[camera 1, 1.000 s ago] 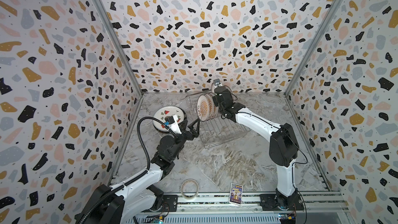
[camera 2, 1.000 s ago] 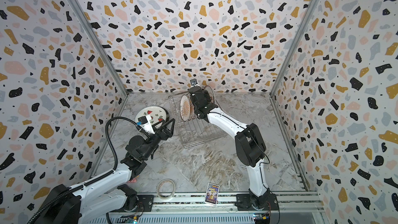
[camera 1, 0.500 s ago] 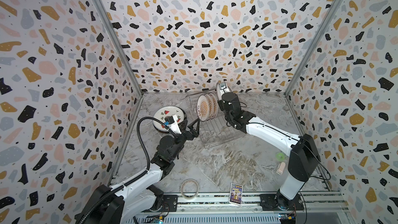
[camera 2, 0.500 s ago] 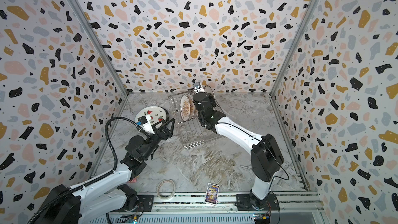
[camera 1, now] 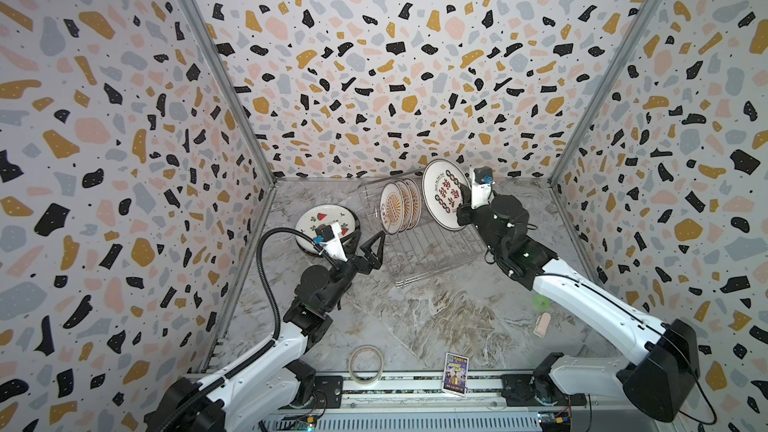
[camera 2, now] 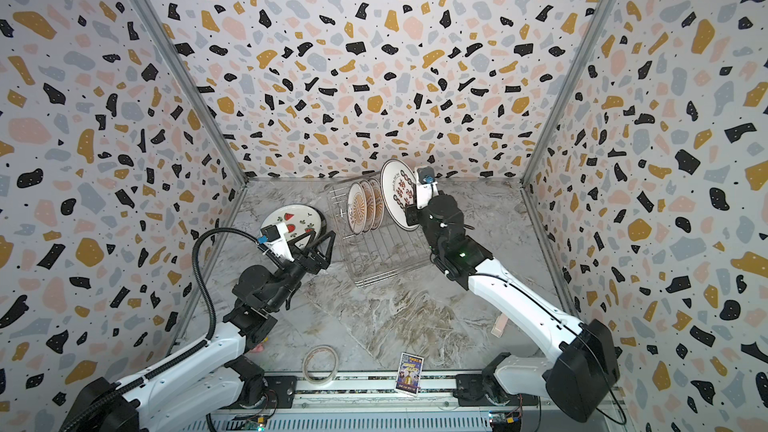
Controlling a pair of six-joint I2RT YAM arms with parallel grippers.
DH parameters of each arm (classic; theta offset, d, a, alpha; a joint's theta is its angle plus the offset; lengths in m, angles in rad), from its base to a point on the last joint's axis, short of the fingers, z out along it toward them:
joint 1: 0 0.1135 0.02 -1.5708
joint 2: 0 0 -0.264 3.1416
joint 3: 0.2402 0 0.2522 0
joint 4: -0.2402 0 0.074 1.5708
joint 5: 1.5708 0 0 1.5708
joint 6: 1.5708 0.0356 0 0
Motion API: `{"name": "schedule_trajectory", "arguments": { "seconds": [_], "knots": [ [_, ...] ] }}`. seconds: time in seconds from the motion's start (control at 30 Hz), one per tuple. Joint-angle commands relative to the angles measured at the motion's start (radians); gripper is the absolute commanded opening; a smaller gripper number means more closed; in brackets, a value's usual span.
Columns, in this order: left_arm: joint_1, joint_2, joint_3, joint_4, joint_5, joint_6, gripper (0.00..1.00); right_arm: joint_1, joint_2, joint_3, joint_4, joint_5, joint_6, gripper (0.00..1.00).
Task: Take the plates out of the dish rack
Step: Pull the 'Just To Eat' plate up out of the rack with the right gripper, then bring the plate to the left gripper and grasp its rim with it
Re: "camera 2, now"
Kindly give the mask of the watermelon pattern plate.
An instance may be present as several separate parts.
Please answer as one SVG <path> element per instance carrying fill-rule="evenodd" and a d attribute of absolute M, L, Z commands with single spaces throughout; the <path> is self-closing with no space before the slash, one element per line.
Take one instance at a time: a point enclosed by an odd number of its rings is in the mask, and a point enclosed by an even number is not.
<path fill-rule="evenodd" d="M 310 230 L 320 235 L 325 229 L 325 221 L 320 212 L 304 204 L 291 204 L 276 209 L 263 220 L 260 229 L 278 223 L 286 224 L 288 240 Z"/>

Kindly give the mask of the orange sunburst plate front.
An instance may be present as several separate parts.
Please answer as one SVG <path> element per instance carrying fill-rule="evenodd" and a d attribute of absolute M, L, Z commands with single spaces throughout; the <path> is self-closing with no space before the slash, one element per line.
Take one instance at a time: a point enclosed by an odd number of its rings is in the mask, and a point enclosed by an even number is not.
<path fill-rule="evenodd" d="M 347 197 L 347 218 L 351 232 L 360 234 L 367 220 L 367 202 L 359 183 L 353 183 L 350 186 Z"/>

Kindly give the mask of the brown rimmed cream plate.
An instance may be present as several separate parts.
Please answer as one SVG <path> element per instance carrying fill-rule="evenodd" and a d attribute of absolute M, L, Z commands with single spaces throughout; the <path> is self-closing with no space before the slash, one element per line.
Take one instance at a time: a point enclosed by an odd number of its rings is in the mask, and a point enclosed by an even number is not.
<path fill-rule="evenodd" d="M 316 236 L 312 242 L 312 245 L 315 248 L 317 248 L 320 245 L 320 243 L 325 239 L 325 235 L 328 231 L 328 225 L 327 225 L 327 220 L 325 218 L 325 215 L 321 211 L 317 211 L 317 213 L 318 213 L 320 222 L 315 229 Z"/>

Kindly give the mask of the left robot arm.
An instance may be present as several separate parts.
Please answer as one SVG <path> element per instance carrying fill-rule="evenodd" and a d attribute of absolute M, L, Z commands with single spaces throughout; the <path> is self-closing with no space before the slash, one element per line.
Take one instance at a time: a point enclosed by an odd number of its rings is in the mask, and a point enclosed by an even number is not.
<path fill-rule="evenodd" d="M 310 230 L 293 239 L 268 226 L 260 236 L 245 233 L 275 266 L 246 268 L 233 287 L 234 308 L 218 319 L 202 276 L 195 277 L 209 317 L 195 342 L 139 372 L 114 382 L 98 378 L 78 394 L 64 431 L 175 431 L 239 401 L 268 400 L 264 370 L 247 354 L 288 309 L 306 275 L 332 261 L 336 234 Z"/>

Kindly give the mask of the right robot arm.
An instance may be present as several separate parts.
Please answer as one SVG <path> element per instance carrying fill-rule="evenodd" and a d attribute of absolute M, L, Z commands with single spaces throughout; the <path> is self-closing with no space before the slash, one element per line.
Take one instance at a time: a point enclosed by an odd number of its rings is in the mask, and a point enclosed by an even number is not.
<path fill-rule="evenodd" d="M 404 205 L 408 226 L 423 232 L 431 262 L 451 281 L 495 306 L 539 348 L 540 359 L 500 355 L 487 368 L 492 389 L 548 398 L 570 419 L 585 423 L 618 382 L 610 329 L 585 323 L 523 284 L 465 232 L 456 200 L 419 186 Z"/>

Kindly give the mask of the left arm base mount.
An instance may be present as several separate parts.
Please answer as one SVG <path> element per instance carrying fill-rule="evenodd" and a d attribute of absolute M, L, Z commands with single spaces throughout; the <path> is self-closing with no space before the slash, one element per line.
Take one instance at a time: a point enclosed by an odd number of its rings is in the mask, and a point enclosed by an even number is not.
<path fill-rule="evenodd" d="M 271 412 L 293 406 L 298 383 L 296 375 L 270 375 L 256 368 L 246 372 L 241 379 L 242 389 L 234 407 Z"/>

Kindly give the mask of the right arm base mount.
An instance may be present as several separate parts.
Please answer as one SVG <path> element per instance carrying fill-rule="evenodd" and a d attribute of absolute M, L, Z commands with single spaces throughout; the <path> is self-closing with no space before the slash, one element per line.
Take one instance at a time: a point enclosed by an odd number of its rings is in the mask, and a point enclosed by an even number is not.
<path fill-rule="evenodd" d="M 480 372 L 457 374 L 452 392 L 460 407 L 518 407 L 539 404 L 541 378 L 547 361 L 518 357 L 509 352 L 497 355 Z"/>

